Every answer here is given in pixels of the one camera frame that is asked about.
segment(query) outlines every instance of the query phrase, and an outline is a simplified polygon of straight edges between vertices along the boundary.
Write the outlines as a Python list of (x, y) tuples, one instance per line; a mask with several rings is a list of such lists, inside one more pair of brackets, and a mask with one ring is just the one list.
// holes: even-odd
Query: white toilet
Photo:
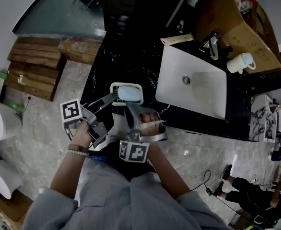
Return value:
[(21, 118), (16, 114), (16, 111), (0, 103), (0, 140), (19, 134), (21, 128)]
[(0, 160), (0, 193), (2, 196), (10, 199), (21, 183), (19, 173), (7, 162)]

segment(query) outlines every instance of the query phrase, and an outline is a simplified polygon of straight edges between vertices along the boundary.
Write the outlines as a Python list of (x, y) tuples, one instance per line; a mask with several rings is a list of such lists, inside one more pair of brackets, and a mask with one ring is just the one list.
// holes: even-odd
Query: sink drain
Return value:
[(185, 84), (185, 85), (189, 85), (190, 84), (190, 78), (187, 76), (187, 75), (184, 75), (182, 77), (182, 82)]

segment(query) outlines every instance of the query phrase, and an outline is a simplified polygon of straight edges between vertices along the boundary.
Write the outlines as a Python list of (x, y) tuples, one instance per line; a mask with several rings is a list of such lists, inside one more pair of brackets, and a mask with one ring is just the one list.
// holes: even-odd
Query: soap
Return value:
[(133, 86), (120, 86), (118, 97), (123, 101), (139, 102), (141, 100), (141, 91)]

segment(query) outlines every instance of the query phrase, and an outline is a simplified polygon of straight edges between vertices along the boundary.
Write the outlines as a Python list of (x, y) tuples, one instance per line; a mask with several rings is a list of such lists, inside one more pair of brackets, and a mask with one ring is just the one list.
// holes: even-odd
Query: black and white qr marker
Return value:
[(62, 123), (70, 123), (82, 117), (81, 105), (79, 99), (70, 100), (60, 104), (60, 113)]
[(145, 163), (149, 143), (120, 141), (119, 157), (127, 162)]

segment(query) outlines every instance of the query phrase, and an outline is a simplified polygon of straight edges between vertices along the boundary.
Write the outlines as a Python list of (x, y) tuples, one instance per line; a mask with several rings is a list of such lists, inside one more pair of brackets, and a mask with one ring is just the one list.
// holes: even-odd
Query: black shoe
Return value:
[(229, 178), (230, 174), (231, 174), (231, 169), (232, 169), (232, 164), (229, 164), (226, 166), (225, 170), (223, 171), (222, 175), (221, 175), (221, 179), (227, 181), (227, 179)]
[(220, 196), (222, 194), (222, 186), (223, 186), (223, 182), (219, 182), (217, 188), (213, 193), (214, 196)]

